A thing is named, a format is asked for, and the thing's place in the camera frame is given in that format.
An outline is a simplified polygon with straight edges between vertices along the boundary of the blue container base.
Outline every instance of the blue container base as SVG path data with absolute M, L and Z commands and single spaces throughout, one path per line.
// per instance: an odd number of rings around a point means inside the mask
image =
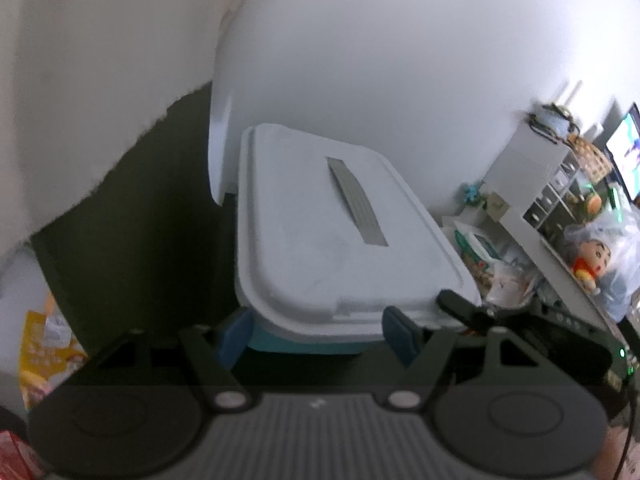
M 357 343 L 296 343 L 267 332 L 260 325 L 254 327 L 254 335 L 249 348 L 258 352 L 277 352 L 282 354 L 361 354 L 375 345 L 375 341 Z

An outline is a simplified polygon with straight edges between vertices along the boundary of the silver screw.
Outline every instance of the silver screw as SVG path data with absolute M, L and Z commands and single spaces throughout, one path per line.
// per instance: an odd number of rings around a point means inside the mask
M 214 402 L 224 410 L 236 410 L 246 404 L 246 395 L 242 392 L 220 392 Z
M 389 404 L 394 408 L 409 410 L 420 404 L 420 395 L 408 390 L 399 390 L 389 395 Z

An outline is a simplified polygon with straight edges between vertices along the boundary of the container lid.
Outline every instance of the container lid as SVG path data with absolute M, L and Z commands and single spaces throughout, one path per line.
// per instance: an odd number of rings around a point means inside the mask
M 382 338 L 395 305 L 420 325 L 461 327 L 435 303 L 473 278 L 379 153 L 277 124 L 242 135 L 238 287 L 269 332 L 301 342 Z

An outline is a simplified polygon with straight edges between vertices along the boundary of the black cable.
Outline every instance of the black cable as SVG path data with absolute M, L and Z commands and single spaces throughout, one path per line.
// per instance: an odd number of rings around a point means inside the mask
M 622 456 L 620 457 L 620 463 L 618 464 L 618 468 L 616 469 L 616 473 L 613 475 L 612 480 L 618 480 L 620 476 L 620 472 L 622 471 L 622 466 L 625 465 L 626 454 L 629 451 L 629 444 L 631 444 L 631 437 L 634 434 L 634 423 L 636 421 L 636 389 L 633 387 L 629 387 L 629 407 L 631 410 L 631 420 L 629 421 L 628 433 L 626 434 L 625 447 L 622 449 Z

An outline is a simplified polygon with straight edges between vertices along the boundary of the red package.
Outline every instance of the red package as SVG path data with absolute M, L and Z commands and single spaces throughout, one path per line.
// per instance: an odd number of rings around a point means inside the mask
M 33 449 L 10 431 L 0 431 L 0 480 L 37 480 L 43 476 Z

